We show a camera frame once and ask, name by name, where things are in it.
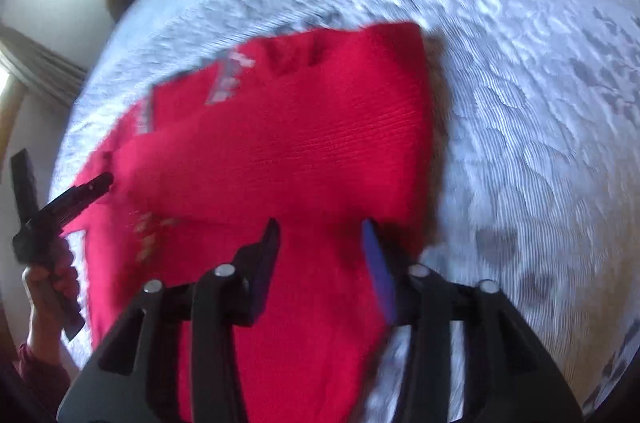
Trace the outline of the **person's left hand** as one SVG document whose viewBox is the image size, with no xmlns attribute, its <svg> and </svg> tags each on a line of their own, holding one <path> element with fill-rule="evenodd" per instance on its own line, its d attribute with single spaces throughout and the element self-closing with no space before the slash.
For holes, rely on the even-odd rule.
<svg viewBox="0 0 640 423">
<path fill-rule="evenodd" d="M 62 315 L 58 296 L 76 301 L 79 294 L 74 256 L 65 239 L 56 239 L 51 250 L 56 257 L 53 270 L 30 265 L 23 271 L 23 284 L 30 304 L 27 345 L 34 356 L 48 365 L 62 365 Z"/>
</svg>

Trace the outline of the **left forearm red sleeve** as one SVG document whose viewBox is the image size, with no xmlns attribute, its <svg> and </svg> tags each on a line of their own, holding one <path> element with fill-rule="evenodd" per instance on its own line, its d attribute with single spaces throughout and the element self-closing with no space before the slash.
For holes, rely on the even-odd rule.
<svg viewBox="0 0 640 423">
<path fill-rule="evenodd" d="M 53 362 L 38 357 L 29 343 L 17 349 L 18 375 L 28 390 L 51 417 L 58 414 L 58 408 L 70 388 L 70 375 L 61 362 L 61 345 L 55 347 Z"/>
</svg>

